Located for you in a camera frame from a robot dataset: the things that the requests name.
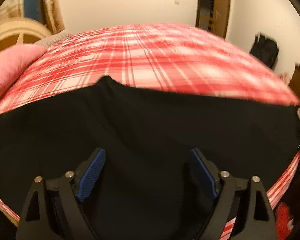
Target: blue grip pad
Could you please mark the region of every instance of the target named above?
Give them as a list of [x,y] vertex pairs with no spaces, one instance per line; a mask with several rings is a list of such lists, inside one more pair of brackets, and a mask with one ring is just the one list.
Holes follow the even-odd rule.
[[189,153],[189,163],[199,182],[201,190],[208,196],[208,198],[215,200],[218,197],[215,180],[194,149],[192,149]]
[[106,152],[104,149],[101,149],[79,181],[77,199],[80,202],[90,196],[90,193],[102,171],[103,166],[105,165],[105,162]]

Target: blue object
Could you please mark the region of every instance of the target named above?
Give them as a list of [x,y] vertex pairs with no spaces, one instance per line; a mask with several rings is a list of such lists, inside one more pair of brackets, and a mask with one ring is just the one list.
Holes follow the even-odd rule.
[[79,191],[76,196],[80,202],[90,196],[105,162],[106,152],[104,149],[101,149],[79,181]]
[[43,23],[40,0],[23,0],[25,17]]
[[218,197],[215,180],[194,149],[192,149],[189,153],[189,163],[202,191],[205,195],[207,195],[207,197],[214,201]]

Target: plaid fabric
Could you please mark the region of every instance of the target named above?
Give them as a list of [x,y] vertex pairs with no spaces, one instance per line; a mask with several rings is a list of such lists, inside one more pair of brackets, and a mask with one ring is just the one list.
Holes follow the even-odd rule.
[[[175,24],[118,26],[52,46],[0,101],[0,114],[94,84],[101,76],[133,87],[296,105],[293,92],[260,61],[208,32]],[[298,153],[269,190],[274,207],[298,166]],[[1,200],[0,208],[19,217]],[[222,239],[230,236],[227,223]]]

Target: white wall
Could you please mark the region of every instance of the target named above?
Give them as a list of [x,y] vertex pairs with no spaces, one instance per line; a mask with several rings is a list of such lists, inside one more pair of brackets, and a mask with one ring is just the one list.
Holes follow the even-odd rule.
[[300,63],[300,16],[289,0],[231,0],[226,40],[249,52],[255,34],[273,37],[279,47],[275,73],[292,76]]
[[59,0],[67,31],[79,33],[116,25],[195,25],[198,0]]

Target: door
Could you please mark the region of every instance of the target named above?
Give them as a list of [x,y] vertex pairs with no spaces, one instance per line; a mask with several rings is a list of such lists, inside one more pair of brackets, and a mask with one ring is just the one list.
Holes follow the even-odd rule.
[[213,30],[212,32],[222,38],[226,37],[230,11],[230,0],[213,1]]

